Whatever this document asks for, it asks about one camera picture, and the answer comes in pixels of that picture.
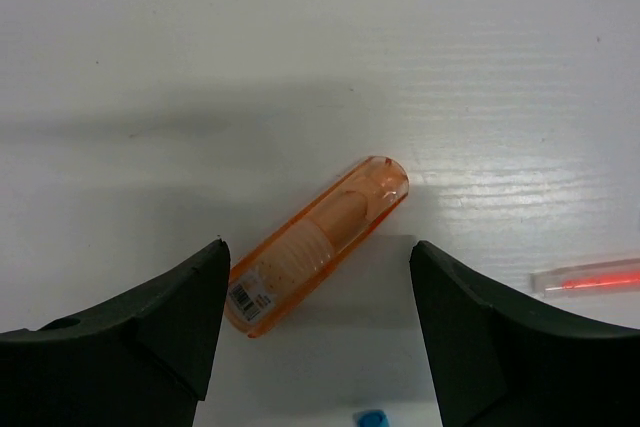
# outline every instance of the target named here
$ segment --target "blue object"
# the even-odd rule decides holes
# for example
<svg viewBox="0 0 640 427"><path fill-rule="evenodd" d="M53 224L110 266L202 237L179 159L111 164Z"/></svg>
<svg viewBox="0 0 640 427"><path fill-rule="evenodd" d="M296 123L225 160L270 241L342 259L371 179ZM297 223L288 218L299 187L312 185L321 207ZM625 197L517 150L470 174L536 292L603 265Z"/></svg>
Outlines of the blue object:
<svg viewBox="0 0 640 427"><path fill-rule="evenodd" d="M372 410L360 415L358 427L389 427L389 420L381 410Z"/></svg>

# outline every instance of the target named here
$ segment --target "white table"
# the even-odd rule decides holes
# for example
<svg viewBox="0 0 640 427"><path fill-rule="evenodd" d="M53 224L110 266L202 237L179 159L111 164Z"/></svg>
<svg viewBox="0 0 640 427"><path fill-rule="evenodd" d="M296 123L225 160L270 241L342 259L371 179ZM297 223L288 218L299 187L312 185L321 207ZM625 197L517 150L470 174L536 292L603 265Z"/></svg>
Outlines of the white table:
<svg viewBox="0 0 640 427"><path fill-rule="evenodd" d="M638 0L0 0L0 330L221 235L247 252L357 159L409 199L289 320L225 322L196 426L439 425L407 259L528 291L640 253ZM558 305L640 327L640 295Z"/></svg>

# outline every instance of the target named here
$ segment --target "sticker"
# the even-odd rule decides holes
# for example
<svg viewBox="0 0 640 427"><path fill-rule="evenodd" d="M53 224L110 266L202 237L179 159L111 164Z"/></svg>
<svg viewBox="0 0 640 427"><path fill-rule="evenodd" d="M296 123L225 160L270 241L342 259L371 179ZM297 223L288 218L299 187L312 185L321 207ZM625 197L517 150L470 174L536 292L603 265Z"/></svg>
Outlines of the sticker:
<svg viewBox="0 0 640 427"><path fill-rule="evenodd" d="M242 274L232 283L227 296L234 312L249 324L258 323L275 306L273 296L267 294L254 270Z"/></svg>

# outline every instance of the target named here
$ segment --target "red pen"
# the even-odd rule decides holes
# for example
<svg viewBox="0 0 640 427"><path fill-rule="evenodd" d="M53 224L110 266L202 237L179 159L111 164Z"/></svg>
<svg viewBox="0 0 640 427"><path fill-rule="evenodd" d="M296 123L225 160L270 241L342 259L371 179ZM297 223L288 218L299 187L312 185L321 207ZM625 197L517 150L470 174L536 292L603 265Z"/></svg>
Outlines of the red pen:
<svg viewBox="0 0 640 427"><path fill-rule="evenodd" d="M640 290L640 259L565 267L531 278L534 292L545 297Z"/></svg>

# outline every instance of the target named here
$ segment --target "barcode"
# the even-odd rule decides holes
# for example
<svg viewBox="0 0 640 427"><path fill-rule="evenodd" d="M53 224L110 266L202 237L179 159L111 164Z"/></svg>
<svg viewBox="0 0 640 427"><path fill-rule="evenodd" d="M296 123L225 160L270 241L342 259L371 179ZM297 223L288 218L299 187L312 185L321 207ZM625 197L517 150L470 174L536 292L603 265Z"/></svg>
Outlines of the barcode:
<svg viewBox="0 0 640 427"><path fill-rule="evenodd" d="M260 313L260 307L258 307L249 294L244 290L242 284L237 285L231 291L231 298L235 302L236 306L242 311L242 315L250 322L256 315Z"/></svg>

